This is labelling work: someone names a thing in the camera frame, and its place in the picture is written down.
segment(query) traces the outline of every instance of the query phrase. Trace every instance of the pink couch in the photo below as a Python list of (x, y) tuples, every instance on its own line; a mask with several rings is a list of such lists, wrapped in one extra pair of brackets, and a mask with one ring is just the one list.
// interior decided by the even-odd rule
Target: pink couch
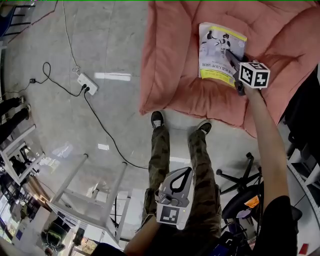
[(312, 1), (149, 2), (142, 52), (142, 115), (160, 109), (223, 121), (256, 136), (246, 96), (198, 78), (199, 24), (248, 37), (246, 54), (271, 70), (262, 91), (279, 122), (291, 97), (320, 61), (320, 6)]

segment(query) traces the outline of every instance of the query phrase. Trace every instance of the gray floor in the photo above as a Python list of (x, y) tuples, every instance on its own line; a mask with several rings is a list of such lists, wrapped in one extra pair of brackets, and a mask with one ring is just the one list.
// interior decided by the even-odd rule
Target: gray floor
[[(5, 53), (6, 90), (24, 88), (30, 78), (42, 81), (44, 62), (51, 64), (51, 77), (61, 85), (78, 93), (74, 67), (65, 33), (63, 3), (36, 2), (28, 19), (37, 21), (46, 13), (55, 11), (31, 25), (8, 44)], [(120, 151), (136, 165), (148, 166), (151, 154), (152, 127), (150, 115), (138, 112), (140, 96), (140, 64), (144, 33), (147, 22), (147, 2), (93, 1), (65, 2), (67, 30), (80, 72), (86, 73), (99, 91), (89, 96), (89, 102), (108, 131), (115, 138)], [(95, 73), (128, 73), (130, 81), (95, 79)], [(32, 107), (32, 119), (24, 121), (20, 129), (34, 122), (36, 131), (30, 143), (39, 145), (52, 159), (55, 149), (66, 143), (72, 148), (68, 157), (57, 162), (44, 162), (39, 179), (53, 191), (58, 190), (79, 156), (89, 154), (89, 160), (71, 182), (70, 187), (86, 194), (100, 179), (112, 185), (121, 163), (111, 139), (102, 130), (83, 96), (72, 97), (50, 81), (31, 84), (21, 93)], [(201, 120), (172, 110), (165, 111), (170, 129), (172, 167), (186, 159), (187, 130)], [(212, 168), (226, 174), (241, 176), (246, 166), (246, 153), (259, 160), (256, 139), (241, 129), (213, 121), (206, 137)], [(110, 150), (98, 149), (98, 144), (109, 145)], [(222, 189), (231, 185), (216, 177)], [(148, 171), (129, 166), (121, 188), (144, 190), (148, 186)], [(224, 195), (222, 204), (233, 195)]]

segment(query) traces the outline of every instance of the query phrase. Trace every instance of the power strip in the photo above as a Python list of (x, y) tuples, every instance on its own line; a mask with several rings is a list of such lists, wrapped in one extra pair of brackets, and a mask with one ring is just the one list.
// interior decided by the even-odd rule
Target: power strip
[(81, 86), (86, 85), (87, 87), (89, 87), (90, 90), (88, 90), (88, 92), (91, 95), (94, 95), (98, 92), (98, 86), (94, 82), (92, 82), (91, 79), (87, 77), (84, 73), (81, 73), (79, 75), (77, 81)]

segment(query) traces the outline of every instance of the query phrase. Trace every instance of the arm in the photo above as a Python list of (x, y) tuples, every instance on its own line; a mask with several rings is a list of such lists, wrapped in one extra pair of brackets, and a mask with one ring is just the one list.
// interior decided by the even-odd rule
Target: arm
[(128, 256), (144, 255), (159, 227), (160, 224), (157, 223), (156, 217), (152, 216), (126, 245), (123, 252)]
[(265, 210), (272, 200), (289, 195), (286, 151), (277, 126), (258, 90), (249, 87), (245, 87), (244, 90), (249, 99), (256, 128), (264, 181)]

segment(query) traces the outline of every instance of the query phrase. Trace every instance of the caster wheel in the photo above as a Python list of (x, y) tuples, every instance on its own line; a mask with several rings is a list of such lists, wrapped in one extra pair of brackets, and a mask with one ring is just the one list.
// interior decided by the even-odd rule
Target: caster wheel
[(247, 153), (246, 155), (246, 158), (248, 158), (248, 159), (251, 159), (251, 158), (253, 158), (253, 155), (249, 152), (249, 153)]

